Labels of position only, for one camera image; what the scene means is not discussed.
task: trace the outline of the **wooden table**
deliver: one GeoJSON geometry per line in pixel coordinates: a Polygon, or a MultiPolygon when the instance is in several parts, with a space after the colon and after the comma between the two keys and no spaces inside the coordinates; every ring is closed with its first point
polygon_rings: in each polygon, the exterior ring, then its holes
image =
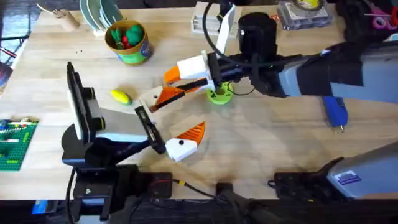
{"type": "MultiPolygon", "coordinates": [[[[243,14],[276,13],[276,6],[244,7],[243,14]]],[[[193,8],[122,10],[128,19],[148,31],[155,54],[138,67],[123,65],[103,38],[93,36],[80,12],[72,12],[81,26],[66,33],[54,18],[42,13],[21,60],[0,99],[0,118],[31,116],[40,120],[19,172],[0,172],[0,199],[62,199],[71,167],[62,163],[61,137],[72,124],[67,102],[67,61],[80,73],[84,86],[95,88],[99,104],[127,113],[134,106],[116,102],[110,90],[119,88],[133,98],[162,84],[163,74],[176,61],[210,51],[203,35],[192,34],[193,8]]],[[[344,22],[321,29],[277,32],[279,53],[314,54],[343,40],[344,22]]],[[[238,51],[229,42],[227,54],[238,51]]],[[[237,92],[251,89],[243,80],[237,92]]],[[[251,198],[275,198],[267,186],[275,171],[316,170],[339,156],[355,156],[398,138],[398,106],[346,100],[349,125],[344,134],[326,122],[318,97],[273,98],[254,92],[234,97],[227,105],[211,104],[205,94],[191,94],[156,113],[165,136],[179,134],[188,125],[205,120],[206,133],[198,152],[182,162],[172,162],[148,148],[123,163],[140,164],[142,170],[169,171],[214,192],[219,180],[230,181],[237,193],[251,198]]],[[[173,198],[204,198],[174,186],[173,198]]]]}

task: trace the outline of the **black cylinder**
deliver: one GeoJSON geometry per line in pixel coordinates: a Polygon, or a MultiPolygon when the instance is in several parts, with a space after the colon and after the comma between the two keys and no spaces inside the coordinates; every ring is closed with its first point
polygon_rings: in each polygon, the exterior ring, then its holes
{"type": "Polygon", "coordinates": [[[94,88],[92,88],[92,87],[84,87],[83,93],[81,93],[81,94],[87,100],[95,99],[95,92],[94,92],[94,88]]]}
{"type": "Polygon", "coordinates": [[[100,118],[93,118],[93,127],[96,131],[105,130],[105,119],[103,117],[100,118]]]}
{"type": "Polygon", "coordinates": [[[239,24],[239,48],[250,60],[258,54],[260,60],[274,60],[277,53],[275,20],[262,12],[249,13],[241,17],[239,24]]]}

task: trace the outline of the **scissors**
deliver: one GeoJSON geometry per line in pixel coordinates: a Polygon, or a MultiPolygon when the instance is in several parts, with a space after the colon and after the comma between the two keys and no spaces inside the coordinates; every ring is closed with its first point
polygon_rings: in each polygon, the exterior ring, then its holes
{"type": "Polygon", "coordinates": [[[397,26],[395,26],[391,21],[391,15],[383,12],[379,7],[375,6],[369,0],[363,0],[368,7],[371,9],[371,13],[374,16],[372,21],[372,25],[376,29],[388,29],[395,30],[397,26]]]}

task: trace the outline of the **blue handle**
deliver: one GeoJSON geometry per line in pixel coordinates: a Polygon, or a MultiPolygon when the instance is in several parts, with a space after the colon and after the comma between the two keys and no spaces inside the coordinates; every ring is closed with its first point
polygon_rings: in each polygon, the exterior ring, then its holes
{"type": "Polygon", "coordinates": [[[323,104],[332,127],[341,127],[347,125],[348,112],[344,100],[340,97],[324,96],[323,104]]]}

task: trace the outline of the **plate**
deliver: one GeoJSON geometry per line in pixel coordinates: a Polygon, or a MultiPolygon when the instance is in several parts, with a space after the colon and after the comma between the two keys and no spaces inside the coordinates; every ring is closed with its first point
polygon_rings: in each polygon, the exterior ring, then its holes
{"type": "Polygon", "coordinates": [[[99,19],[101,19],[102,24],[104,24],[104,26],[105,26],[106,28],[111,27],[111,24],[109,24],[109,23],[107,22],[107,20],[105,19],[104,11],[103,11],[102,9],[101,9],[100,12],[99,12],[99,19]]]}
{"type": "Polygon", "coordinates": [[[90,12],[88,11],[87,8],[87,0],[80,0],[80,10],[88,25],[93,30],[99,30],[100,28],[95,24],[94,20],[90,16],[90,12]]]}
{"type": "Polygon", "coordinates": [[[101,0],[101,8],[104,12],[104,18],[110,23],[114,24],[123,19],[118,6],[113,0],[101,0]]]}
{"type": "Polygon", "coordinates": [[[105,26],[102,24],[100,19],[101,0],[87,0],[87,8],[95,24],[101,30],[105,30],[105,26]]]}

